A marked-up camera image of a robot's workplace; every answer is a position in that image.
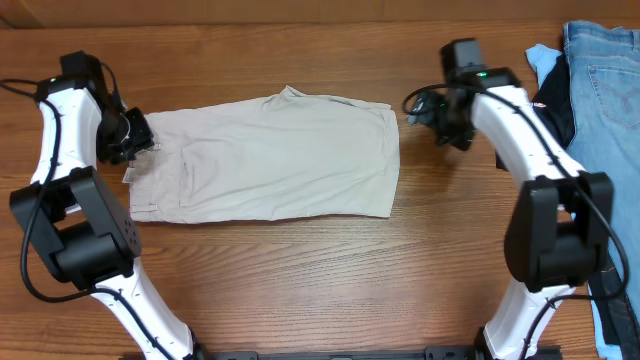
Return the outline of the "beige khaki shorts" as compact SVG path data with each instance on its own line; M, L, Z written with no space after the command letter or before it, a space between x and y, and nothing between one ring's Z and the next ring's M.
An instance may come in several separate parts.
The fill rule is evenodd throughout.
M287 86L146 118L155 144L124 177L137 222L391 214L400 146L388 104Z

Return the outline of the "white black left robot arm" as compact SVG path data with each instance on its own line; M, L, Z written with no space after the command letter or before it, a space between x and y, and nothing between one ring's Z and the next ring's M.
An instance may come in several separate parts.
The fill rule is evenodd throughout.
M97 172L153 146L142 112L122 101L113 71L78 51L61 74L27 92L43 118L38 165L11 193L24 232L20 274L46 303L92 297L117 318L146 359L206 359L206 348L145 273L135 222Z

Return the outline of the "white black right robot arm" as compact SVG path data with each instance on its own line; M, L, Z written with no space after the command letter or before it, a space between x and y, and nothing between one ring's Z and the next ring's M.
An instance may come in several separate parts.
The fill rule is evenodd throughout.
M511 280L471 346L428 347L430 359L559 359L538 340L562 302L600 271L613 236L613 184L589 173L558 144L508 68L488 68L472 38L440 50L444 83L408 95L402 110L431 128L438 145L461 151L482 132L497 166L519 188L504 237Z

